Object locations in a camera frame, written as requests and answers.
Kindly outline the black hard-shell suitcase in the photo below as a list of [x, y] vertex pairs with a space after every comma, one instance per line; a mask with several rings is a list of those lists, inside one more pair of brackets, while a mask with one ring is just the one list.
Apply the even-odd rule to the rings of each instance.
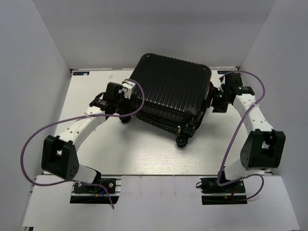
[[177, 146], [184, 148], [210, 107], [211, 74], [203, 64], [146, 53], [130, 76], [138, 85], [117, 113], [127, 123], [136, 112], [139, 120], [176, 134]]

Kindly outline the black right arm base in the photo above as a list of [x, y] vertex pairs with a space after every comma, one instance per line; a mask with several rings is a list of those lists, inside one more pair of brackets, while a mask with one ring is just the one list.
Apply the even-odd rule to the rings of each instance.
[[218, 186], [217, 177], [205, 177], [200, 178], [195, 186], [201, 190], [202, 205], [247, 204], [245, 186], [242, 181]]

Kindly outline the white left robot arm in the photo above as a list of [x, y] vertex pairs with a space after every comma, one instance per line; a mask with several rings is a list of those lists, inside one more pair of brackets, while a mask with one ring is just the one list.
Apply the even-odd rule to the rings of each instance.
[[80, 164], [77, 151], [85, 139], [108, 119], [108, 115], [116, 112], [122, 99], [124, 84], [108, 83], [106, 92], [94, 98], [82, 118], [60, 134], [49, 135], [44, 140], [42, 169], [66, 181], [83, 182], [91, 192], [97, 192], [102, 186], [101, 173]]

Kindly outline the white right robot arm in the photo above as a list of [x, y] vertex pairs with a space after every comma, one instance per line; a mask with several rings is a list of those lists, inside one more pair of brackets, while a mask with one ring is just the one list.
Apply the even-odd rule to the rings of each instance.
[[[243, 85], [241, 71], [228, 72], [219, 80], [221, 85], [212, 100], [213, 110], [225, 112], [228, 105], [232, 105], [241, 117], [218, 172], [218, 188], [228, 192], [239, 180], [256, 175], [263, 170], [278, 168], [286, 136], [284, 132], [275, 130], [264, 117], [259, 103], [265, 93], [256, 98], [253, 89]], [[245, 127], [248, 136], [239, 158], [227, 165], [225, 164], [227, 157], [241, 126]]]

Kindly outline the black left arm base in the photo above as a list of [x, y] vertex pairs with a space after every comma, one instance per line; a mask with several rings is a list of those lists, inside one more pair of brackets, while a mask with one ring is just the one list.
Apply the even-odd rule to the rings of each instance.
[[120, 177], [102, 177], [101, 183], [104, 188], [99, 186], [86, 186], [82, 183], [74, 183], [70, 196], [71, 204], [110, 204], [107, 193], [109, 193], [112, 203], [118, 202], [121, 191]]

